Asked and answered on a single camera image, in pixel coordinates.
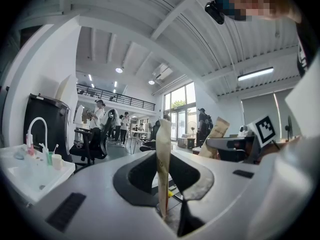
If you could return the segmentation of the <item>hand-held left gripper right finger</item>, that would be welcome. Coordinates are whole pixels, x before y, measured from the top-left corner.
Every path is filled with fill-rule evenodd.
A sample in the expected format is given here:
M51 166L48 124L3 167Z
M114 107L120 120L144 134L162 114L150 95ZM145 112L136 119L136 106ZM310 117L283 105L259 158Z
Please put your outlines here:
M177 236L186 236L221 215L245 190L258 168L172 151L171 178L182 195Z

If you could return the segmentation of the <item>cream plastic cup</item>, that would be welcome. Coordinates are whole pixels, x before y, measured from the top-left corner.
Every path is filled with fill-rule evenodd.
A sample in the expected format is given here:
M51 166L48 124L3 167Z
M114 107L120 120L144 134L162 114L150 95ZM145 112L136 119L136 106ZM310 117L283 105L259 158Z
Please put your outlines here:
M59 171L64 166L64 160L60 154L53 154L51 156L52 166L55 170Z

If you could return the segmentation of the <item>kraft paper wrapper piece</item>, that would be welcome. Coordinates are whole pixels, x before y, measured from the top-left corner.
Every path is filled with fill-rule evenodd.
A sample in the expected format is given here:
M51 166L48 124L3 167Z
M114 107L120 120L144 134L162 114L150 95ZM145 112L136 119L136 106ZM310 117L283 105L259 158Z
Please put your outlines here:
M205 139L198 155L201 157L219 160L220 158L218 156L218 150L214 147L209 146L209 144L207 144L207 140L210 138L223 138L229 126L230 126L230 123L228 121L218 116L213 126L213 129Z

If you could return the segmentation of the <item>grey roller blind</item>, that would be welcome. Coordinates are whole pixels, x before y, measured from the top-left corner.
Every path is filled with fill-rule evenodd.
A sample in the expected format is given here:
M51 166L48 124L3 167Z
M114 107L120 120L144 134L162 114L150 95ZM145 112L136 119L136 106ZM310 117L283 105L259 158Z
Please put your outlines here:
M285 101L291 91L291 89L285 89L243 99L241 102L245 124L249 124L266 115L269 116L276 132L276 140L279 142L288 138L285 126L288 125L288 118L290 118L292 136L299 136L301 134L300 127Z

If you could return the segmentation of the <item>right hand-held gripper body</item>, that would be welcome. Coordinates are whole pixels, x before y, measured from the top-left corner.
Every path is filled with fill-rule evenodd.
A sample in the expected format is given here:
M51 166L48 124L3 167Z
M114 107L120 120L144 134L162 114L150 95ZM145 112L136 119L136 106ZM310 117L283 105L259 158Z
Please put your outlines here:
M263 148L276 137L271 118L266 115L240 128L237 138L244 141L238 148L245 152L244 163L257 163L262 156Z

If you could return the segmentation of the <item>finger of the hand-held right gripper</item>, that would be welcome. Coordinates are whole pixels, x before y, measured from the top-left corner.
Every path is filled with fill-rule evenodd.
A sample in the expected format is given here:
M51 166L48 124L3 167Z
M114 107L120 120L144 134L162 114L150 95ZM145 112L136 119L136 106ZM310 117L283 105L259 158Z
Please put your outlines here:
M252 142L252 136L245 137L208 137L205 141L206 145L210 148L224 151L233 151L233 150L245 150L246 143Z

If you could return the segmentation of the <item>black standing fan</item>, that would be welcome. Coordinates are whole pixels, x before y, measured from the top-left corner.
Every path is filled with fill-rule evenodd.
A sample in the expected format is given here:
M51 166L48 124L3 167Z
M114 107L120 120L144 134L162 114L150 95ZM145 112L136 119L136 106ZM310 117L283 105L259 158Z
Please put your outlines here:
M293 137L293 127L290 115L287 118L287 125L285 126L285 131L287 132L287 141L289 142Z

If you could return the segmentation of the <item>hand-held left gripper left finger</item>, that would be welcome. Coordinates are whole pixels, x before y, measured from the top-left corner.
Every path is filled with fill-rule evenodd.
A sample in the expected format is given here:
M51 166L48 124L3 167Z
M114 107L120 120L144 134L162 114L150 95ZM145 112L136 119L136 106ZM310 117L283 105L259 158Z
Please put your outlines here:
M113 186L120 167L144 156L140 152L77 172L29 210L32 227L50 240L176 240L155 208L131 205ZM85 199L61 232L47 218L72 193L83 194Z

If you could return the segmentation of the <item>white side table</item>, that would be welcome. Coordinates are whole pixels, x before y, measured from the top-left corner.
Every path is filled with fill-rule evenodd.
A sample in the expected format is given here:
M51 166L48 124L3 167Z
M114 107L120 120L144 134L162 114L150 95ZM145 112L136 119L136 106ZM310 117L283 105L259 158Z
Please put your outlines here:
M17 151L25 152L24 160L14 158ZM0 169L13 189L32 205L65 182L76 170L75 164L67 161L63 161L61 170L56 170L48 165L45 154L37 150L34 152L34 156L30 156L25 144L0 148Z

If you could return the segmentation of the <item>long tube ceiling lamp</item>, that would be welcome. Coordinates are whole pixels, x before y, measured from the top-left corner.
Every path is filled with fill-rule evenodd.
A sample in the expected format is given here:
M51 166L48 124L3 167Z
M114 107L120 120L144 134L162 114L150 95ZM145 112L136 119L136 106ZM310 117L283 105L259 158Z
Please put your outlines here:
M273 67L268 67L268 68L265 68L265 69L261 69L261 70L257 70L257 71L254 71L254 72L250 72L250 73L246 73L246 74L243 74L243 75L239 75L237 77L237 80L240 82L240 81L256 78L256 77L259 77L259 76L263 76L263 75L266 75L266 74L271 74L273 71L274 71Z

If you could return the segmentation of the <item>person's black t-shirt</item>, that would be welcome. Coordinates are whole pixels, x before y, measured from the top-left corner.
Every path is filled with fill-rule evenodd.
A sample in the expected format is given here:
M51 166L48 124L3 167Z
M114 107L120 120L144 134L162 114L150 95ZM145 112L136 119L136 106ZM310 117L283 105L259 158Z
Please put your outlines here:
M307 21L303 20L301 23L297 23L296 30L298 37L297 68L302 78L308 71L320 44L313 28Z

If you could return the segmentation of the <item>black balcony railing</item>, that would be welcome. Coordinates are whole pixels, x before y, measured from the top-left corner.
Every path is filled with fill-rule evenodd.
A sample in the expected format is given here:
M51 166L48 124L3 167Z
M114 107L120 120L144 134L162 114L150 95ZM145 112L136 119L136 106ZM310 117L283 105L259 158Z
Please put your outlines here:
M92 86L87 86L83 84L76 84L77 93L79 95L102 99L103 101L110 101L115 103L120 103L128 106L132 106L139 109L145 109L148 111L155 110L155 104L152 102L144 101L138 98L126 96L119 93L114 93L108 90L93 88Z

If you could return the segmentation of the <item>cardboard box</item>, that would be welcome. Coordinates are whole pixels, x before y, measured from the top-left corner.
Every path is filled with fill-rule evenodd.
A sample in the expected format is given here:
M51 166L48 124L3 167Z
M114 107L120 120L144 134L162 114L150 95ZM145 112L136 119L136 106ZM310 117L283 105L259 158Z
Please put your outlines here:
M191 134L183 134L177 138L177 146L183 149L193 149L196 144L196 138Z

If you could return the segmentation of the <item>white frame table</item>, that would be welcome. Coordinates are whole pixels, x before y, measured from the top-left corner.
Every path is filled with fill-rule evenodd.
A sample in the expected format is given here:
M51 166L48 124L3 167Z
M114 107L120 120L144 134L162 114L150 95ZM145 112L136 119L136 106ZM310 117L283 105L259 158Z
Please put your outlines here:
M151 133L141 130L129 130L128 132L130 140L130 153L133 155L138 144L142 144L143 142L150 140Z

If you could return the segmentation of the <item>white foam board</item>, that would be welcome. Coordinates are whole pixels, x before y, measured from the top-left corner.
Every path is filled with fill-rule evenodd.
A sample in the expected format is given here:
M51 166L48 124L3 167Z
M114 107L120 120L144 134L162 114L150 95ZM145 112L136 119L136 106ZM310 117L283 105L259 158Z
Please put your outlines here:
M70 74L59 85L55 95L55 99L65 104L78 100L77 78Z

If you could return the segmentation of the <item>black wheeled equipment cabinet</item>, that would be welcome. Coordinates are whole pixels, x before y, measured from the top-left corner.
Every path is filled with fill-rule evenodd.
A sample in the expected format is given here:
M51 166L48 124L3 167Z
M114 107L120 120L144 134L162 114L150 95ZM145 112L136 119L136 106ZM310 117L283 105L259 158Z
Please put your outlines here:
M47 124L47 148L52 152L58 144L55 153L62 156L66 162L71 162L68 144L70 108L64 102L40 95L30 94L26 106L23 134L26 135L31 121L42 117ZM41 152L40 143L45 144L45 126L42 121L34 123L31 134L33 135L34 149Z

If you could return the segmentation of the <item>white curved faucet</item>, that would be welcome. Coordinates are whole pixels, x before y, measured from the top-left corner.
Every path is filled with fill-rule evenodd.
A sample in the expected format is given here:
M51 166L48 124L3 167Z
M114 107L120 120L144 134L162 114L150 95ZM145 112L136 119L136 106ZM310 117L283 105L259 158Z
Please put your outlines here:
M30 125L28 127L28 130L27 130L27 140L26 140L27 147L28 148L31 147L32 127L33 127L34 123L37 122L37 121L42 121L43 122L44 129L45 129L44 146L47 149L48 148L48 126L47 126L46 121L42 117L36 117L31 121L31 123L30 123Z

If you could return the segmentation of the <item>white cloth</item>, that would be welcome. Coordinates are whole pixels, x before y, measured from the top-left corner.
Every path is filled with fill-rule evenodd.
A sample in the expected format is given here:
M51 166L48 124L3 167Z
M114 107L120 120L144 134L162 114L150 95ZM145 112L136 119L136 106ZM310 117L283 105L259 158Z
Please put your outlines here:
M99 128L100 130L103 130L106 126L115 128L116 126L120 126L120 125L121 125L121 120L120 120L119 113L115 108L113 108L105 112L105 114L100 120Z

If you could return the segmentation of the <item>ceiling air conditioner unit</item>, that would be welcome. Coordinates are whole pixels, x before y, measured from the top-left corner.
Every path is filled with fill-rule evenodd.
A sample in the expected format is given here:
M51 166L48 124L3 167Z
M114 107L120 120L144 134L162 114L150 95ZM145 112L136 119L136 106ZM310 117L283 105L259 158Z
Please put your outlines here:
M161 63L152 73L156 80L162 81L167 78L171 73L172 69L164 63Z

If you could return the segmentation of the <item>person's right forearm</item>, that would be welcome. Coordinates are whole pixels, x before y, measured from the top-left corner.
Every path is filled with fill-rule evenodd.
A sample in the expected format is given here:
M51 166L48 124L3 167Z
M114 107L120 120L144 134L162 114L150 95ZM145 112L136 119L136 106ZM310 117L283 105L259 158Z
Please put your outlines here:
M277 152L281 151L282 149L284 149L287 145L297 143L300 139L301 139L301 137L298 136L298 137L296 137L290 141L287 141L287 142L274 142L273 141L272 143L269 143L263 147L263 149L261 150L261 154L263 156L265 156L268 154L277 153Z

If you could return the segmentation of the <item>large glass window wall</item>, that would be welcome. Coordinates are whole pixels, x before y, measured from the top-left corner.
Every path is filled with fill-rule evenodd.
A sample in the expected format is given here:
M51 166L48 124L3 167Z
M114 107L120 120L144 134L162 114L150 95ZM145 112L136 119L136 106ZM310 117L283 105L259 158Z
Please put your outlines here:
M164 113L171 119L170 137L174 142L183 134L188 134L188 122L198 122L195 85L193 82L164 96Z

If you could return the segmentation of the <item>white standing fan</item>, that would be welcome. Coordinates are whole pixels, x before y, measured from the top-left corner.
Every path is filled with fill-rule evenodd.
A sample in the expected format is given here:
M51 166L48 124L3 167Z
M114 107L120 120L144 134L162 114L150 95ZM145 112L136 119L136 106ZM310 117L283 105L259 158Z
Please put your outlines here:
M194 121L190 121L187 123L187 133L190 138L195 139L197 136L197 123Z

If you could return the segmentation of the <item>black office chair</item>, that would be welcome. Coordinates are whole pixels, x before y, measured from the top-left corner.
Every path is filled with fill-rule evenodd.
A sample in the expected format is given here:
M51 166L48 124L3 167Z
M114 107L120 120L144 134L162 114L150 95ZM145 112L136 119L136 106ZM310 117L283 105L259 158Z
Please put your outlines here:
M82 136L83 141L74 141L69 153L82 158L82 161L86 159L86 162L74 162L76 169L78 169L78 166L85 168L94 165L95 159L103 160L106 158L108 155L107 137L110 129L110 126L106 126L103 130L100 130L99 135L96 136L92 142L89 142L90 136L92 135L90 129L76 128L74 130L76 134Z
M141 152L145 151L150 151L150 150L155 150L156 149L156 137L157 137L157 132L160 128L160 121L157 120L155 122L155 125L152 128L152 133L151 133L151 139L148 141L144 141L142 143L142 146L139 148Z

